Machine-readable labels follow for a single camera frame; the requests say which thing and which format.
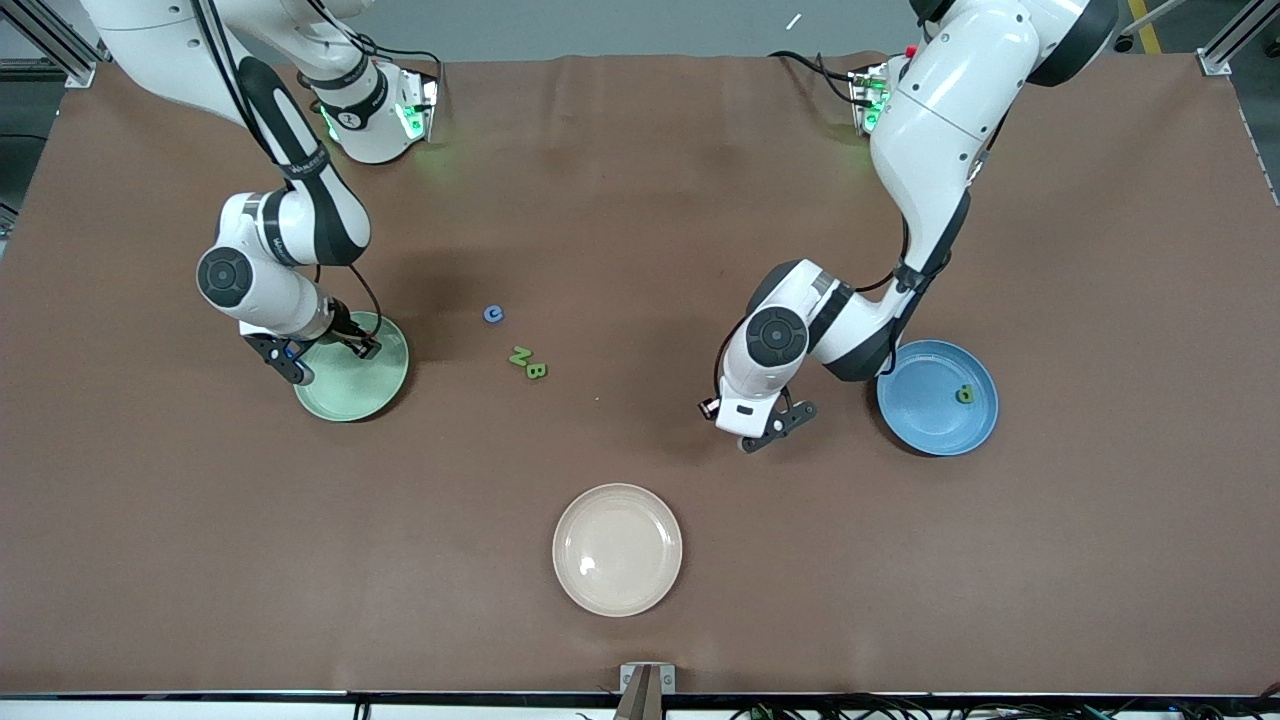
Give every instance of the white robotic arm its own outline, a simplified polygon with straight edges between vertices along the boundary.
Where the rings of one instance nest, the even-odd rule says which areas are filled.
[[[278,3],[260,5],[271,10]],[[370,225],[279,76],[224,32],[211,5],[211,13],[195,3],[152,0],[84,0],[84,6],[138,85],[247,127],[285,178],[280,190],[239,193],[224,204],[218,238],[197,268],[205,299],[239,320],[246,341],[292,383],[310,382],[300,356],[312,343],[340,342],[360,357],[374,355],[376,338],[352,322],[340,301],[293,270],[351,265],[369,246]],[[321,65],[316,58],[311,69]],[[367,129],[369,137],[379,135],[372,124]]]
[[[1112,0],[918,0],[925,44],[855,82],[870,90],[859,124],[872,163],[902,213],[906,246],[879,301],[809,260],[774,268],[718,360],[717,397],[701,404],[721,429],[759,450],[815,415],[786,386],[805,355],[845,382],[892,372],[892,352],[929,283],[946,266],[969,210],[983,146],[1024,82],[1057,85],[1106,45]],[[786,406],[778,409],[780,397]]]

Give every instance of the robotic arm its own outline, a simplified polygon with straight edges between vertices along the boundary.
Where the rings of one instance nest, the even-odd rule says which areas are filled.
[[[403,113],[388,95],[392,78],[404,77],[398,68],[375,65],[326,20],[332,32],[319,23],[289,27],[282,18],[302,13],[292,5],[229,0],[228,24],[253,27],[273,45],[291,49],[291,58],[314,78],[312,87],[332,94],[323,97],[330,108],[371,88],[358,108],[337,113],[349,111],[358,120],[344,136],[344,149],[357,160],[388,160],[425,135],[406,133],[398,119]],[[138,85],[244,126],[284,176],[280,190],[238,193],[223,205],[214,247],[197,268],[205,299],[238,320],[244,340],[291,383],[311,380],[301,355],[316,342],[340,342],[360,357],[372,356],[380,347],[374,334],[293,269],[353,264],[369,246],[370,225],[275,72],[224,31],[211,4],[84,0],[84,6]],[[312,12],[311,19],[321,18]],[[406,87],[398,82],[397,92]]]
[[[892,372],[899,338],[946,266],[969,210],[983,147],[1024,82],[1059,85],[1088,65],[1115,27],[1112,0],[913,0],[925,28],[914,58],[852,78],[856,122],[902,213],[906,250],[879,301],[809,260],[776,266],[748,302],[700,405],[751,452],[815,414],[787,383],[806,355],[845,382]],[[778,398],[786,407],[778,409]]]

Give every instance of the table top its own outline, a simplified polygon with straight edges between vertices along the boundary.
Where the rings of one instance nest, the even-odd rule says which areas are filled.
[[[817,363],[791,387],[819,418],[755,455],[695,407],[769,268],[864,284],[896,258],[817,76],[566,58],[444,92],[435,143],[335,152],[413,352],[353,424],[196,291],[223,200],[279,184],[250,137],[114,67],[68,92],[0,266],[0,691],[581,691],[631,660],[691,692],[1275,679],[1280,214],[1228,79],[1103,56],[1018,100],[906,333],[996,378],[995,434],[955,459]],[[347,275],[323,282],[365,307]],[[609,482],[685,539],[628,619],[552,571],[561,512]]]

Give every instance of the floor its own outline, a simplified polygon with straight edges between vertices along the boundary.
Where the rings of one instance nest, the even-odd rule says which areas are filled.
[[[1144,8],[1143,0],[1128,0],[1121,6],[1121,23],[1133,17],[1132,9]],[[1148,50],[1194,51],[1239,6],[1240,0],[1190,0],[1156,23],[1157,42]],[[63,13],[77,27],[81,24],[78,8]],[[1280,59],[1263,54],[1280,33],[1280,23],[1275,24],[1233,58],[1231,82],[1258,146],[1260,163],[1280,173]],[[380,0],[352,26],[385,46],[430,49],[456,61],[605,54],[764,55],[781,49],[840,55],[865,49],[899,50],[918,33],[908,3],[869,0]],[[261,44],[247,45],[266,59],[282,60]],[[0,20],[0,59],[31,56],[33,51]],[[1140,51],[1142,42],[1133,49]],[[46,136],[64,92],[61,85],[3,77],[0,136]],[[20,211],[41,150],[42,142],[36,138],[0,137],[0,202],[5,206],[0,213]],[[1260,182],[1267,182],[1262,173]],[[0,219],[0,256],[3,228]]]

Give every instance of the green plate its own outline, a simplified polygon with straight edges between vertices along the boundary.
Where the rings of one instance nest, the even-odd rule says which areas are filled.
[[[364,310],[351,314],[356,324],[374,329],[378,315]],[[408,341],[404,333],[383,316],[378,331],[383,348],[369,360],[356,357],[347,346],[333,342],[315,345],[302,356],[315,379],[311,384],[293,386],[302,406],[316,418],[349,423],[367,418],[396,397],[408,377]]]

